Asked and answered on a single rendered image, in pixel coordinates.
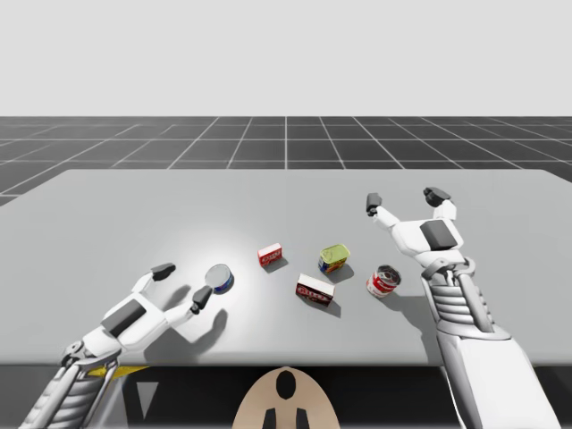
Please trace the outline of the tan robot part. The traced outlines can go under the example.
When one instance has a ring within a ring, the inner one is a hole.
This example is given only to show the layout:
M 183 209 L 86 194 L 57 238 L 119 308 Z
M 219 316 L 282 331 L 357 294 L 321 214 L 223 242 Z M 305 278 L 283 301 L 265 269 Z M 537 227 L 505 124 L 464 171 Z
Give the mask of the tan robot part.
M 232 429 L 341 429 L 328 396 L 308 374 L 281 367 L 248 390 Z

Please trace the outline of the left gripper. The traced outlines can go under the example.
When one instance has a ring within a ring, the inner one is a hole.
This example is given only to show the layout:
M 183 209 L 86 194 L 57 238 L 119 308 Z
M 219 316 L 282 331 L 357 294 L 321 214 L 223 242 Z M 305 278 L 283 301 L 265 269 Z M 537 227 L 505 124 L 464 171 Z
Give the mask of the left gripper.
M 155 291 L 159 282 L 176 269 L 173 263 L 155 266 L 142 275 L 131 294 L 105 313 L 100 324 L 83 338 L 85 350 L 93 357 L 120 350 L 140 352 L 150 346 L 169 325 L 181 325 L 198 315 L 210 299 L 213 288 L 204 286 L 191 301 L 185 301 L 166 312 L 160 307 Z

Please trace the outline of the red and white carton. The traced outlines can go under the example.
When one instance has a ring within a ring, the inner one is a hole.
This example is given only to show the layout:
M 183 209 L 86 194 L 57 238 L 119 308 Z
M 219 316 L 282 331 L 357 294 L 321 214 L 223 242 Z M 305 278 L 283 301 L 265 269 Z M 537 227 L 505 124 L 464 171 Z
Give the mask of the red and white carton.
M 333 301 L 335 286 L 301 273 L 295 291 L 304 299 L 328 307 Z

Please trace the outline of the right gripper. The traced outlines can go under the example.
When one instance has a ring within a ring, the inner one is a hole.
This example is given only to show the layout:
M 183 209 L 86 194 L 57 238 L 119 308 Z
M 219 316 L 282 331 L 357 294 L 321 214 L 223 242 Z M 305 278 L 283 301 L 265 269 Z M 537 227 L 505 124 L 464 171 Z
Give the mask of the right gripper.
M 433 219 L 400 223 L 397 216 L 383 207 L 378 193 L 367 195 L 366 214 L 375 225 L 391 231 L 398 250 L 423 268 L 438 259 L 450 265 L 464 264 L 465 258 L 460 252 L 464 241 L 453 222 L 457 219 L 457 207 L 451 196 L 435 187 L 427 187 L 423 193 L 426 203 L 433 208 Z

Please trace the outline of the green and blue rectangular can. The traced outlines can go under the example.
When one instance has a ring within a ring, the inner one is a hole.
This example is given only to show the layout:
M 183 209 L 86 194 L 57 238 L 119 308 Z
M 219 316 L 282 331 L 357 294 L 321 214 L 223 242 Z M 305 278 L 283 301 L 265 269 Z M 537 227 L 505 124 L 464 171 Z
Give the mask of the green and blue rectangular can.
M 350 256 L 348 248 L 343 244 L 336 244 L 324 248 L 320 252 L 318 267 L 322 273 L 331 273 L 341 268 Z

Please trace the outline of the red and white can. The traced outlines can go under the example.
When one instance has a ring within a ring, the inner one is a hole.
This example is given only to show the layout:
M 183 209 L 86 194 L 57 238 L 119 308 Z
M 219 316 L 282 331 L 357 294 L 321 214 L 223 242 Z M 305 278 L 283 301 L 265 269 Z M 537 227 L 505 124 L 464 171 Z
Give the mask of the red and white can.
M 366 282 L 366 289 L 377 298 L 391 294 L 401 283 L 400 273 L 390 265 L 379 265 Z

